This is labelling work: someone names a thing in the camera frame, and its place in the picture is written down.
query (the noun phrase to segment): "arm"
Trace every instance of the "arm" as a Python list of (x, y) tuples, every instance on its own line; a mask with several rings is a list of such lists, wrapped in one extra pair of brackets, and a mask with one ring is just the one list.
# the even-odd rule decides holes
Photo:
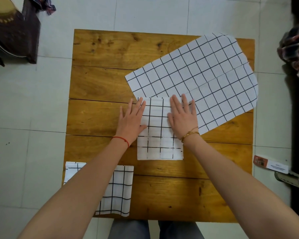
[[(168, 115), (179, 139), (198, 127), (194, 100), (190, 112), (185, 95), (182, 99), (184, 109), (176, 97), (171, 98), (172, 114)], [(299, 238), (299, 216), (271, 190), (217, 152), (198, 134), (187, 136), (184, 145), (198, 159), (249, 238)]]
[[(129, 144), (146, 128), (145, 125), (140, 126), (145, 102), (141, 105), (141, 98), (133, 109), (132, 102), (128, 104), (125, 116), (120, 108), (116, 131), (116, 136), (124, 137)], [(113, 138), (102, 152), (45, 203), (27, 224), (19, 239), (82, 238), (127, 148), (124, 140)]]

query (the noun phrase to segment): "folded checkered cloth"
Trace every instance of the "folded checkered cloth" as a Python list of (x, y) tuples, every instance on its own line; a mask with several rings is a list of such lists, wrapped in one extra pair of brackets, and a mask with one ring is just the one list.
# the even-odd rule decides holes
[(54, 5), (52, 5), (51, 0), (33, 0), (35, 1), (41, 10), (46, 11), (48, 15), (51, 15), (53, 12), (56, 11)]
[(279, 57), (297, 71), (299, 77), (299, 25), (284, 35), (277, 51)]

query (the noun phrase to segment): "gray pants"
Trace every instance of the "gray pants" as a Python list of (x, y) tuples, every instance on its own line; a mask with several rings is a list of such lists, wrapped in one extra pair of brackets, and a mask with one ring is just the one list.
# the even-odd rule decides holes
[[(195, 222), (158, 221), (160, 239), (204, 239)], [(148, 221), (113, 221), (108, 239), (150, 239)]]

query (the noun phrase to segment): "table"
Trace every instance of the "table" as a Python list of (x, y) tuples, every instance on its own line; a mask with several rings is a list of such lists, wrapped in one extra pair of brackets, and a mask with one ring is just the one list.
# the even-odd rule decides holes
[[(131, 98), (136, 101), (125, 75), (198, 37), (75, 30), (64, 164), (90, 161), (115, 135), (120, 106), (126, 108)], [(237, 40), (254, 68), (254, 40)], [(253, 110), (202, 137), (251, 173)], [(135, 167), (128, 218), (236, 222), (205, 171), (186, 148), (183, 160), (139, 161), (135, 141), (119, 165)]]

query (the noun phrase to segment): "red string bracelet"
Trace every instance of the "red string bracelet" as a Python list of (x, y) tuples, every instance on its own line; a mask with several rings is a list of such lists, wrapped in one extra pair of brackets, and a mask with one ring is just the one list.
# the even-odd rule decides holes
[(117, 137), (117, 136), (114, 136), (114, 137), (111, 138), (111, 140), (112, 140), (113, 138), (120, 138), (120, 139), (123, 139), (125, 142), (128, 143), (128, 141), (127, 141), (125, 138), (123, 138), (123, 137)]

